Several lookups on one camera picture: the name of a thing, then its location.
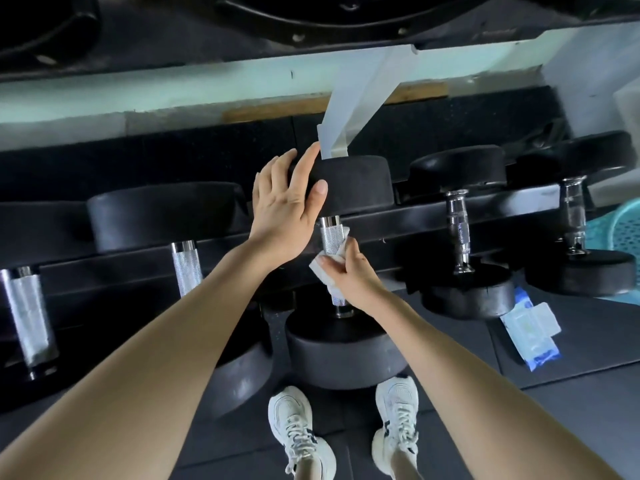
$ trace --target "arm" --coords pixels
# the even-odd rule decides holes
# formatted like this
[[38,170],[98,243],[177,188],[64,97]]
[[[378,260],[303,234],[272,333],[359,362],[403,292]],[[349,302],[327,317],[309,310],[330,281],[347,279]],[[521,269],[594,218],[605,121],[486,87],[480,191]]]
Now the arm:
[[346,265],[322,266],[388,332],[476,479],[619,479],[536,402],[387,291],[350,238]]
[[307,245],[326,183],[305,202],[313,145],[287,185],[295,150],[256,175],[249,240],[0,454],[3,480],[165,480],[231,332],[265,276]]

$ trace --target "white tissue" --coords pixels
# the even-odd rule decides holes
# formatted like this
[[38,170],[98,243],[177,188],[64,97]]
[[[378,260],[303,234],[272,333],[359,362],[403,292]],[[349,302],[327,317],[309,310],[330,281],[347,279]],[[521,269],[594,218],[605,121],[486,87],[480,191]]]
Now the white tissue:
[[326,274],[324,272],[324,269],[322,269],[322,266],[320,266],[320,263],[318,262],[318,258],[320,256],[329,256],[331,259],[333,259],[336,262],[339,262],[340,264],[344,264],[345,263],[345,250],[347,247],[347,236],[349,235],[349,228],[348,227],[343,227],[344,229],[344,241],[341,243],[340,247],[338,248],[338,252],[336,254],[327,254],[324,251],[320,251],[317,256],[314,258],[313,261],[311,261],[311,263],[309,264],[309,268],[311,268],[311,271],[314,272],[314,274],[318,277],[318,279],[323,282],[323,284],[326,285],[327,290],[329,290],[329,293],[331,294],[331,296],[338,298],[338,299],[344,299],[344,296],[342,295],[342,292],[336,287],[335,282],[331,279],[331,277]]

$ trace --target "foot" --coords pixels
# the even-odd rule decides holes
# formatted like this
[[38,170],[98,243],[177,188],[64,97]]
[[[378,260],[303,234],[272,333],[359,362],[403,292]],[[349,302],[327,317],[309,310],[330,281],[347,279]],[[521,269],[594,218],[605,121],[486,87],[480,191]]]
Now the foot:
[[415,382],[411,377],[394,377],[378,384],[376,405],[383,427],[373,437],[371,455],[377,468],[394,478],[391,457],[396,450],[404,451],[417,468],[418,432],[415,423],[418,389]]
[[333,480],[335,455],[324,439],[314,435],[311,405],[300,389],[289,386],[271,398],[269,424],[289,457],[286,473],[295,474],[300,460],[313,458],[321,464],[322,480]]

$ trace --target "fingers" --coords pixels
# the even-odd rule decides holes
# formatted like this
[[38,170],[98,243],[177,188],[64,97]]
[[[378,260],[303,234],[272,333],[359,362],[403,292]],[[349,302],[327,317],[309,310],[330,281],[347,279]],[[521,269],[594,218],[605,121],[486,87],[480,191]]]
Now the fingers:
[[258,176],[258,192],[260,192],[260,195],[267,195],[271,192],[271,169],[277,159],[278,157],[273,157],[260,171],[260,176]]
[[253,190],[251,192],[251,202],[253,204],[253,215],[255,215],[255,209],[258,207],[258,201],[260,200],[260,193],[258,192],[258,177],[260,173],[255,174],[253,179]]
[[347,247],[345,251],[345,257],[348,262],[360,257],[364,258],[364,254],[361,254],[360,252],[358,242],[352,237],[347,237]]
[[288,152],[284,153],[283,156],[276,160],[276,163],[273,164],[271,169],[271,185],[273,186],[273,190],[276,192],[286,192],[289,188],[289,179],[288,172],[289,167],[291,166],[291,162],[298,154],[298,151],[295,148],[292,148]]
[[300,158],[296,168],[293,170],[291,183],[289,185],[289,190],[293,195],[299,198],[304,198],[304,195],[307,192],[307,185],[309,183],[309,173],[311,172],[311,168],[313,167],[319,152],[320,143],[316,141],[314,144],[309,146],[308,150],[304,155],[302,155],[302,158]]
[[345,274],[344,265],[334,261],[329,256],[318,256],[317,259],[320,267],[334,282],[337,283],[341,275]]
[[307,197],[307,201],[305,202],[305,211],[302,214],[302,217],[306,219],[308,223],[313,224],[316,222],[320,209],[322,209],[324,201],[326,200],[327,190],[329,190],[329,185],[325,180],[318,180],[311,188],[309,197]]

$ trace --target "left hand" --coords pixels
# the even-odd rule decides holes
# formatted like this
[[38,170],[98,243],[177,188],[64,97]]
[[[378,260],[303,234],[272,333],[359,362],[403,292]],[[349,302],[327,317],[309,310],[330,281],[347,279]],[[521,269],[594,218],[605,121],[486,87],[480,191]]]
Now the left hand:
[[318,142],[309,147],[289,185],[287,174],[298,154],[295,149],[275,157],[255,176],[253,224],[247,242],[256,245],[271,271],[297,257],[311,239],[328,190],[326,181],[319,180],[305,201],[309,173],[319,151]]

